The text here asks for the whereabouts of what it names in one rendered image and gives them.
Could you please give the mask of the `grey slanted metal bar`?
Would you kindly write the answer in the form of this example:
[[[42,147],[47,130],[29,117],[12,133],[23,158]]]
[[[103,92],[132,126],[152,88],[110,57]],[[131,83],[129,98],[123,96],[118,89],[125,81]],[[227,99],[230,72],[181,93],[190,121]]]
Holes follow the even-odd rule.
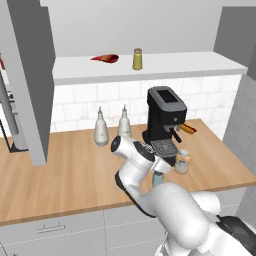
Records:
[[[13,113],[12,106],[8,97],[6,86],[2,74],[0,73],[0,103],[2,104],[3,112],[6,117],[9,130],[12,135],[13,144],[9,148],[10,152],[24,152],[27,151],[27,145],[24,139],[24,135],[21,132],[18,123],[15,119],[15,114]]]

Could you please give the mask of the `grey cabinet door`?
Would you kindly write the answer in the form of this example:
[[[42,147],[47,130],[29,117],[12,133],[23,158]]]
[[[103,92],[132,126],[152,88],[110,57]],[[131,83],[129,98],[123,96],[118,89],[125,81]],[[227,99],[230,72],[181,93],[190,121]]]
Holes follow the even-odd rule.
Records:
[[[214,51],[256,69],[256,6],[222,8]]]
[[[35,166],[47,163],[55,49],[48,8],[40,0],[0,0],[4,58],[18,117]]]

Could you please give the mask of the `hot dog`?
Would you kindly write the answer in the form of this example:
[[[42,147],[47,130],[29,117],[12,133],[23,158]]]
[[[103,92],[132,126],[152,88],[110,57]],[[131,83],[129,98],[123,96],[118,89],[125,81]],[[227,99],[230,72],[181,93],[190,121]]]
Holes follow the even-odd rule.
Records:
[[[196,130],[195,128],[193,128],[193,127],[191,127],[191,126],[189,126],[189,125],[187,125],[187,124],[181,124],[181,125],[180,125],[180,128],[181,128],[183,131],[185,131],[185,132],[187,132],[187,133],[189,133],[189,134],[194,134],[194,133],[197,132],[197,130]]]

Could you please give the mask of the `yellow-green shaker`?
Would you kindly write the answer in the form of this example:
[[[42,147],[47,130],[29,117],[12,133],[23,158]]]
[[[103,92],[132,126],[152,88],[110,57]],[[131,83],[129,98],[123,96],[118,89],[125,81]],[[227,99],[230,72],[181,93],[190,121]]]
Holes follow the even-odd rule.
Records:
[[[141,48],[135,48],[134,49],[134,55],[133,55],[132,68],[134,70],[141,70],[142,67],[143,67],[143,64],[142,64],[142,49]]]

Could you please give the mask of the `grey drawer front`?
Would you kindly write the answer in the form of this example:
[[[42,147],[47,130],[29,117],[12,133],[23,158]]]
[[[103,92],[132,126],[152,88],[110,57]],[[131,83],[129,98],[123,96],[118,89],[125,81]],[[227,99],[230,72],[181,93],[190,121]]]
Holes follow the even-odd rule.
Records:
[[[108,249],[156,241],[165,237],[165,229],[157,218],[142,214],[135,206],[104,211]]]
[[[50,238],[83,244],[89,244],[97,238],[103,239],[103,212],[88,212],[0,226],[0,242],[3,245],[44,241]]]

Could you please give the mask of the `white condiment bottle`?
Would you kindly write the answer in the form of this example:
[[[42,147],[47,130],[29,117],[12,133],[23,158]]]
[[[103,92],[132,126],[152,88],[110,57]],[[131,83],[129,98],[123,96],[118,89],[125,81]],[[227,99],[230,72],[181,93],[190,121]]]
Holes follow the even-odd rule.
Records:
[[[94,141],[100,147],[106,146],[109,141],[108,128],[101,109],[98,110],[98,117],[95,123]]]
[[[131,130],[131,126],[130,126],[130,120],[127,116],[127,109],[126,108],[122,109],[122,116],[119,119],[117,134],[119,136],[123,136],[123,137],[132,137],[132,130]]]

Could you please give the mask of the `black coffee machine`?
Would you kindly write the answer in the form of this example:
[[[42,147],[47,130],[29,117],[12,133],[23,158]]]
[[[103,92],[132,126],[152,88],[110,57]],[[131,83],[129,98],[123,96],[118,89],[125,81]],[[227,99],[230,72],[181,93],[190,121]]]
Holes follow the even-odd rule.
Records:
[[[142,133],[145,143],[171,166],[175,165],[178,149],[173,142],[182,142],[177,132],[185,122],[187,107],[168,86],[154,86],[147,92],[148,121]]]

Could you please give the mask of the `red chili pepper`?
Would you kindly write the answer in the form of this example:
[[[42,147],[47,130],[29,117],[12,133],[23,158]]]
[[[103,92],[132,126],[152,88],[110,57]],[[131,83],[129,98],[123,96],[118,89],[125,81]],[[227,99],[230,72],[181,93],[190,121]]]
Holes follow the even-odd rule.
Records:
[[[105,63],[115,63],[118,59],[119,56],[116,54],[105,54],[93,57],[94,61],[101,61]]]

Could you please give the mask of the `white cabinet shelf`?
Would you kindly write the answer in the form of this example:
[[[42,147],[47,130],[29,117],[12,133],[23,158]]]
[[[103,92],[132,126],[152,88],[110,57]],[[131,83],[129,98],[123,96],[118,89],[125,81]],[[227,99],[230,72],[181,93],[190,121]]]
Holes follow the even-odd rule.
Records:
[[[143,54],[143,68],[132,69],[133,56],[121,55],[109,64],[91,56],[55,60],[55,85],[161,80],[203,76],[241,75],[247,67],[215,52]]]

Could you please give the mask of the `clear shaker with orange lid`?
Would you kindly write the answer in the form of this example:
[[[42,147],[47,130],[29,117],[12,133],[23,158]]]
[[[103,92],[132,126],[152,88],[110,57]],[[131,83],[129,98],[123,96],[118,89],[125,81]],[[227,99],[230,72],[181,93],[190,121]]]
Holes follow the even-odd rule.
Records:
[[[176,155],[174,170],[179,174],[186,174],[189,169],[190,155],[185,149],[181,149]]]

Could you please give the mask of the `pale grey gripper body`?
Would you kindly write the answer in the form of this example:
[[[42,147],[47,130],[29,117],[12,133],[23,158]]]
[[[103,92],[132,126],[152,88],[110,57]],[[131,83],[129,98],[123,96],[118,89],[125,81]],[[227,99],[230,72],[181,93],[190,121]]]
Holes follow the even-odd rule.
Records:
[[[155,187],[163,182],[164,174],[155,171],[152,176],[152,186]]]

